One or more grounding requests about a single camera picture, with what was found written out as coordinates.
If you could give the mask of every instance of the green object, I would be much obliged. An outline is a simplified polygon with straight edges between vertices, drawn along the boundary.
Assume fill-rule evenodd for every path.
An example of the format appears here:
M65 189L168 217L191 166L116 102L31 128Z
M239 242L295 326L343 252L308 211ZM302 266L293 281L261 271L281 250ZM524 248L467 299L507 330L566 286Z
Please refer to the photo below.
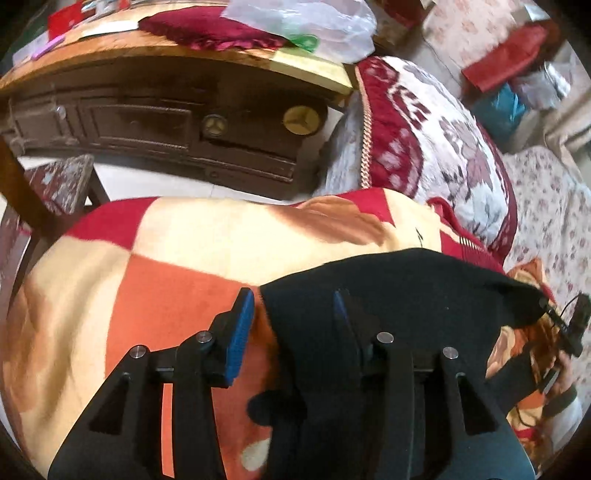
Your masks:
M309 51L310 53L314 53L320 44L320 40L316 35L294 35L287 37L287 39L302 50Z

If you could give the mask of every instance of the wooden chair leg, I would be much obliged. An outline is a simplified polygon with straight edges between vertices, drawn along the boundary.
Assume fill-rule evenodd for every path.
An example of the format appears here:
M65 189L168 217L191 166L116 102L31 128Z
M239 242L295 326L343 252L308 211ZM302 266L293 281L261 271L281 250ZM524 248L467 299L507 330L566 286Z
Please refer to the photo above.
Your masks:
M96 174L96 169L92 169L90 174L90 182L88 185L88 198L94 207L109 203L109 196L100 182L99 176Z
M51 213L30 187L24 169L0 137L0 194L34 231L53 242L67 229L66 219Z

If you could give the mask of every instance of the fringed maroon fabric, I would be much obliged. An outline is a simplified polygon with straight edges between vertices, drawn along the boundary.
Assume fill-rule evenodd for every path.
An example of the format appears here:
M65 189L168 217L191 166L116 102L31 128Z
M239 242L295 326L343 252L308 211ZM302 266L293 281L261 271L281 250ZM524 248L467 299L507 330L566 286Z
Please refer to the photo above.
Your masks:
M161 35L193 50L270 48L287 40L235 20L222 18L225 7L189 7L160 12L139 21L139 29Z

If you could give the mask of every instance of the maroon cloth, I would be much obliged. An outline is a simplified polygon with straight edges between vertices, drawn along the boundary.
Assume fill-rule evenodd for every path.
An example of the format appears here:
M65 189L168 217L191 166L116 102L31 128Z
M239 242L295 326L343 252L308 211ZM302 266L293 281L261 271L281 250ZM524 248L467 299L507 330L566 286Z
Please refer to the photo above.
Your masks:
M524 25L462 73L481 92L488 92L532 65L547 37L541 25Z
M139 29L165 36L193 50L228 48L271 48L276 50L287 40L235 20L222 18L225 7L189 7L160 12L139 21Z

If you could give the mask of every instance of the pillow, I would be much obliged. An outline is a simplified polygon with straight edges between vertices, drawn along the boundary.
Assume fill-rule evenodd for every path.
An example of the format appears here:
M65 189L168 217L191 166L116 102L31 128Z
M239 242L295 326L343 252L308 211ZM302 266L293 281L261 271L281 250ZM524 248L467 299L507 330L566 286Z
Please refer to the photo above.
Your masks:
M431 74L396 57L359 63L364 103L361 183L425 203L442 197L498 260L507 255L517 207L496 147L472 114Z

